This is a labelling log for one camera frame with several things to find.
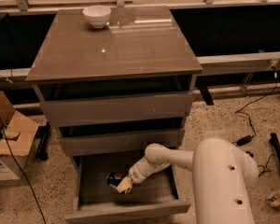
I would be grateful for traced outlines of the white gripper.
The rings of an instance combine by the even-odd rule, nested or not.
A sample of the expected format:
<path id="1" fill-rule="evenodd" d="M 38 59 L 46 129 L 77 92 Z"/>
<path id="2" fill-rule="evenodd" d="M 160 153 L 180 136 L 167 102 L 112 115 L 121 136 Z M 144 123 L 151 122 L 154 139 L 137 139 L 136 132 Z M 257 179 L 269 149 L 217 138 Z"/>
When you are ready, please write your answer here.
<path id="1" fill-rule="evenodd" d="M 129 193 L 134 184 L 144 182 L 151 175 L 151 166 L 147 161 L 138 161 L 129 170 L 128 176 L 125 176 L 116 187 L 118 193 Z"/>

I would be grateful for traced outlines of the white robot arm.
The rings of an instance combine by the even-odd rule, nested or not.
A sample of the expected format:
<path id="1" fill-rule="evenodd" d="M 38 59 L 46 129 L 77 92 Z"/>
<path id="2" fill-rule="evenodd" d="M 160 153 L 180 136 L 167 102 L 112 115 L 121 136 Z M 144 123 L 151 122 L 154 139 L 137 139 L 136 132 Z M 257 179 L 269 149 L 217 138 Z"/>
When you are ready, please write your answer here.
<path id="1" fill-rule="evenodd" d="M 197 224 L 255 224 L 246 189 L 259 176 L 248 154 L 220 138 L 207 138 L 193 151 L 152 143 L 116 186 L 128 193 L 134 184 L 175 165 L 192 172 Z"/>

